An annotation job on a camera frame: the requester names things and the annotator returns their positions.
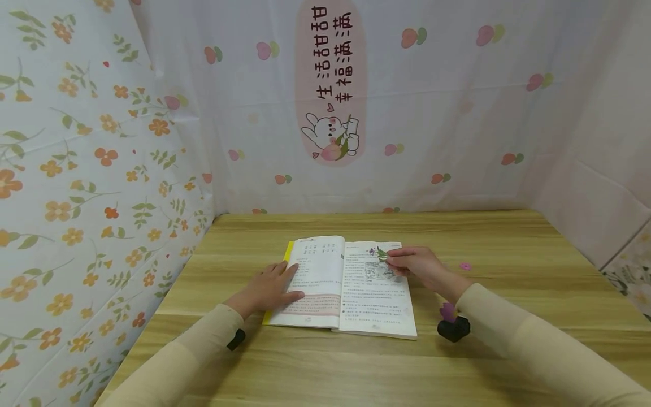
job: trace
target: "white curtain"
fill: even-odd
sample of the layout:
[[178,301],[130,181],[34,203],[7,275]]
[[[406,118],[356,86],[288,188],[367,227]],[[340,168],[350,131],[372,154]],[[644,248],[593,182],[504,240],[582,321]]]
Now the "white curtain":
[[650,14],[4,2],[0,401],[96,399],[223,212],[535,208],[651,312]]

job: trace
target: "right hand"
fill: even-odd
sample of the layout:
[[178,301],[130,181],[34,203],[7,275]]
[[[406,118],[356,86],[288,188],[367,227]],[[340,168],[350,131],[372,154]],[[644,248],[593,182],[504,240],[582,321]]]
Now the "right hand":
[[401,247],[387,252],[387,264],[396,275],[413,274],[428,290],[437,289],[439,275],[448,272],[428,247]]
[[387,264],[397,275],[413,274],[425,288],[432,290],[452,304],[473,282],[452,273],[427,247],[401,247],[387,252]]

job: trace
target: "yellow book cover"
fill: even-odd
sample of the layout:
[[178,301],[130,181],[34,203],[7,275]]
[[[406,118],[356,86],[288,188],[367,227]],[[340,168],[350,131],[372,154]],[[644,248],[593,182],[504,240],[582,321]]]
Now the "yellow book cover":
[[[287,243],[287,250],[285,250],[285,255],[283,260],[289,262],[289,256],[292,254],[292,249],[294,248],[294,241]],[[264,318],[262,319],[262,325],[269,325],[269,320],[271,319],[271,314],[273,310],[268,310],[264,313]]]

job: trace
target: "pink banner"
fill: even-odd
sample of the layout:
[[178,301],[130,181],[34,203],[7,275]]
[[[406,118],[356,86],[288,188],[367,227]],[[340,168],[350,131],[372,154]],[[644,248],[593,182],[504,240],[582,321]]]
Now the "pink banner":
[[364,153],[366,54],[352,1],[303,2],[296,24],[296,115],[305,150],[318,163],[342,167]]

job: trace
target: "open book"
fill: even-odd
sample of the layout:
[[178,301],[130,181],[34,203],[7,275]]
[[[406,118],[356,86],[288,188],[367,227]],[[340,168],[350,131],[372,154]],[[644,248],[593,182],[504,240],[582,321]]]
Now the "open book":
[[384,262],[385,252],[399,247],[400,242],[346,242],[341,236],[289,242],[284,259],[299,268],[287,290],[305,297],[267,311],[263,324],[416,339],[407,279]]

